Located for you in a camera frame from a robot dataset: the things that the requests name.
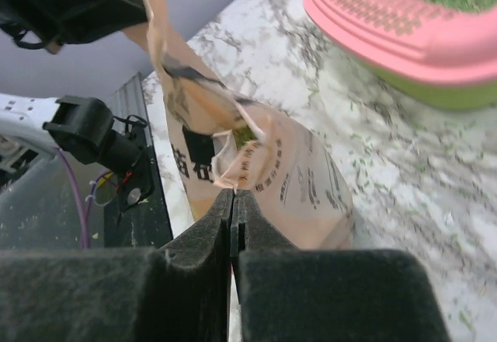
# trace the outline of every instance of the pink plastic tray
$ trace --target pink plastic tray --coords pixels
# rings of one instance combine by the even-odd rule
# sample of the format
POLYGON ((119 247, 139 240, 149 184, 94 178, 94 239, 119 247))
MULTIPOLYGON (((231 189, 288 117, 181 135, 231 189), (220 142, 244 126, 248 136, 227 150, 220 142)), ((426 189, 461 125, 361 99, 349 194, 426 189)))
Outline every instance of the pink plastic tray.
POLYGON ((497 7, 470 14, 419 0, 304 0, 336 43, 367 62, 438 86, 497 79, 497 7))

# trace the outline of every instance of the black printed character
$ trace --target black printed character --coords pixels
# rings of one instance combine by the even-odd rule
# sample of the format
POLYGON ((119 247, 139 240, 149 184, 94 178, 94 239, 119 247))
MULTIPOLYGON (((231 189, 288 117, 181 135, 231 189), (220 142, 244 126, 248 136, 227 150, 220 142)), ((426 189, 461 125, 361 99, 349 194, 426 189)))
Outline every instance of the black printed character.
POLYGON ((213 183, 214 181, 210 178, 210 173, 212 173, 212 165, 203 165, 201 163, 195 163, 193 171, 196 172, 196 177, 198 180, 206 180, 213 183))
POLYGON ((176 162, 176 167, 187 179, 189 179, 188 165, 186 164, 186 155, 182 154, 179 149, 176 149, 174 145, 171 145, 172 155, 176 162))

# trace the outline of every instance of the translucent plastic bag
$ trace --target translucent plastic bag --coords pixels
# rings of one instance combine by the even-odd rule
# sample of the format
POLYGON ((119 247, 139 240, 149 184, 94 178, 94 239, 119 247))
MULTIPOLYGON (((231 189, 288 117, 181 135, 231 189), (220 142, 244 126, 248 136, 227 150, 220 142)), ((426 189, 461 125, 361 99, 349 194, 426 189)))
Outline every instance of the translucent plastic bag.
POLYGON ((149 53, 194 219, 221 188, 251 190, 262 213, 301 249, 348 246, 352 196, 321 143, 285 114, 169 55, 165 0, 144 3, 149 53))

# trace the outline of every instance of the marble countertop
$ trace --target marble countertop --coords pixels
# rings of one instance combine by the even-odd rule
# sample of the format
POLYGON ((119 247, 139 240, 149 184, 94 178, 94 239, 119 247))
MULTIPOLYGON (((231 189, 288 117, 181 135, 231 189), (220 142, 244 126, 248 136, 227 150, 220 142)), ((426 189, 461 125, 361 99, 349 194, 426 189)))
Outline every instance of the marble countertop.
MULTIPOLYGON (((454 341, 495 339, 496 108, 444 113, 397 92, 334 46, 302 0, 236 0, 189 44, 227 86, 284 110, 325 143, 353 192, 356 247, 413 253, 454 341)), ((155 74, 144 91, 177 235, 193 220, 155 74)))

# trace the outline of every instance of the green container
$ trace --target green container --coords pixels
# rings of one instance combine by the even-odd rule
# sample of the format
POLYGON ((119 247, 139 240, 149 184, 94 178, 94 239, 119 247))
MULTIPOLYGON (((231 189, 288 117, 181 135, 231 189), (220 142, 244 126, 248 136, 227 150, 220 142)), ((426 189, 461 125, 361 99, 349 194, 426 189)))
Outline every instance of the green container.
POLYGON ((439 87, 412 81, 364 61, 360 63, 395 88, 440 109, 469 110, 497 103, 497 80, 481 85, 439 87))

